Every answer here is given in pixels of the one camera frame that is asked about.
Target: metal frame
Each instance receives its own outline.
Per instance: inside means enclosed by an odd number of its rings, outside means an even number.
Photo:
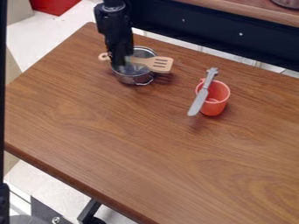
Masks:
[[[299,71],[299,28],[172,0],[130,0],[133,26]]]
[[[105,221],[94,217],[100,206],[101,203],[97,200],[89,200],[88,204],[85,206],[85,208],[77,218],[79,224],[106,224]]]

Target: white floor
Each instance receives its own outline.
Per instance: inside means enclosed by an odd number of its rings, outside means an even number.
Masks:
[[[77,31],[87,22],[94,21],[93,7],[101,0],[83,0],[61,17],[35,11],[34,17],[30,17],[8,27],[7,45],[11,50],[22,71],[25,71],[39,59],[50,52],[55,46]],[[252,59],[226,52],[219,52],[211,48],[186,43],[184,41],[167,38],[154,33],[134,29],[134,32],[146,35],[153,39],[170,42],[192,50],[203,51],[230,60],[239,61],[251,66],[262,67],[277,73],[284,73],[299,78],[299,73],[285,70],[277,66],[260,63]],[[39,171],[29,164],[20,161],[6,175],[6,180],[26,194],[30,194],[47,204],[57,212],[63,214],[68,220],[77,223],[76,218],[81,209],[89,201],[89,197],[72,189]],[[131,220],[103,207],[97,213],[108,224],[132,224]]]

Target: butter knife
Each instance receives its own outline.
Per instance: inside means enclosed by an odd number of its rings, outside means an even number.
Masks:
[[[205,78],[205,84],[202,87],[202,89],[199,91],[197,97],[195,98],[192,106],[190,107],[188,111],[188,116],[195,116],[198,114],[198,112],[201,110],[201,107],[205,103],[206,97],[209,95],[209,87],[214,80],[214,77],[218,75],[218,68],[217,67],[211,67],[206,72],[208,72],[206,78]]]

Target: orange cup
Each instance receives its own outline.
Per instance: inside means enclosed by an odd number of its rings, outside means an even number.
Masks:
[[[201,79],[195,89],[196,94],[198,94],[204,84],[205,79]],[[225,83],[214,80],[209,87],[209,95],[206,97],[205,103],[201,108],[201,113],[206,116],[217,116],[221,114],[226,107],[230,95],[231,90]]]

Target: metal pot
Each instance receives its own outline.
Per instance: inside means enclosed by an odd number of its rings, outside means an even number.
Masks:
[[[157,54],[145,46],[134,47],[134,57],[138,58],[151,58],[157,56]],[[126,66],[111,66],[115,72],[115,76],[118,81],[131,84],[131,85],[149,85],[155,77],[155,73],[152,73],[146,66],[138,65],[126,65]]]
[[[299,0],[271,0],[271,1],[287,8],[299,10]]]

